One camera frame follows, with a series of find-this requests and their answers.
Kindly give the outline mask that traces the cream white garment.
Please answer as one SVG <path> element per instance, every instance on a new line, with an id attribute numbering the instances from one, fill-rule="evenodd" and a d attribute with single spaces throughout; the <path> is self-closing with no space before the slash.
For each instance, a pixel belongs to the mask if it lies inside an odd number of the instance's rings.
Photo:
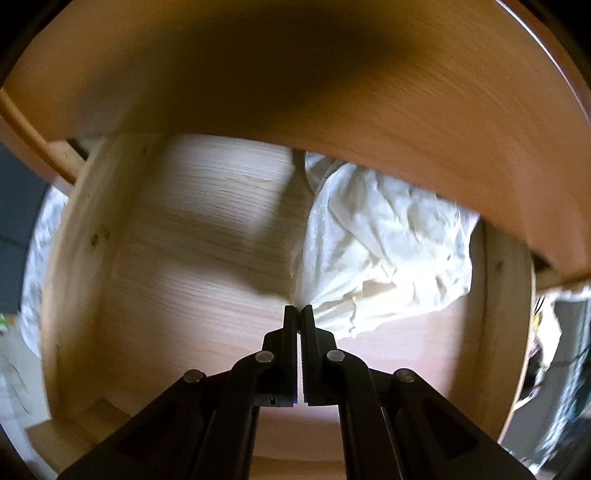
<path id="1" fill-rule="evenodd" d="M 314 201 L 291 260 L 290 302 L 353 338 L 440 312 L 472 288 L 477 212 L 407 181 L 305 153 Z"/>

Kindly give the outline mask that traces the wooden lower drawer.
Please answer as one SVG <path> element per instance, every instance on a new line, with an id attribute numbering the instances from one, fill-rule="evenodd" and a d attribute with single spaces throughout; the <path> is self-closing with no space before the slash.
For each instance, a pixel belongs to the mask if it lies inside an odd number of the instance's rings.
<path id="1" fill-rule="evenodd" d="M 42 294 L 50 419 L 28 436 L 63 471 L 189 369 L 228 370 L 283 322 L 312 194 L 304 156 L 206 136 L 122 134 L 91 150 L 70 193 Z M 415 370 L 495 440 L 524 378 L 529 249 L 480 223 L 471 292 L 339 347 Z"/>

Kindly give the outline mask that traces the wooden drawer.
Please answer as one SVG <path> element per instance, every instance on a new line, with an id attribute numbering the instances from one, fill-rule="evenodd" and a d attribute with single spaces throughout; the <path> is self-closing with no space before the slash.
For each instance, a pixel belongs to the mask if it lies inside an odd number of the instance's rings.
<path id="1" fill-rule="evenodd" d="M 590 276 L 590 63 L 535 1 L 5 1 L 1 135 L 238 137 L 458 200 Z"/>
<path id="2" fill-rule="evenodd" d="M 28 436 L 63 471 L 189 369 L 228 370 L 283 322 L 312 194 L 304 156 L 206 136 L 122 134 L 91 150 L 70 193 L 42 294 L 50 419 Z M 495 440 L 524 378 L 529 249 L 480 223 L 471 292 L 339 347 L 415 370 Z"/>

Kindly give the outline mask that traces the grey floral bed sheet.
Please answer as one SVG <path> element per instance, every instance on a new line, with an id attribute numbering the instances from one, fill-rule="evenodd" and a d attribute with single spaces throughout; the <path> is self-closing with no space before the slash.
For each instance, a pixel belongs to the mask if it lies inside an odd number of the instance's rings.
<path id="1" fill-rule="evenodd" d="M 68 196 L 49 187 L 39 209 L 26 257 L 20 306 L 20 332 L 27 347 L 41 357 L 41 303 L 54 240 Z"/>

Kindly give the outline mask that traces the wooden upper drawer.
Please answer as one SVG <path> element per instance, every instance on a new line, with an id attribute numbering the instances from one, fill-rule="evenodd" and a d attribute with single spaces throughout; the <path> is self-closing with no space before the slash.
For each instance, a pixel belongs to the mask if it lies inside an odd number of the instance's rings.
<path id="1" fill-rule="evenodd" d="M 458 200 L 590 276 L 590 63 L 535 1 L 5 1 L 1 135 L 238 137 Z"/>

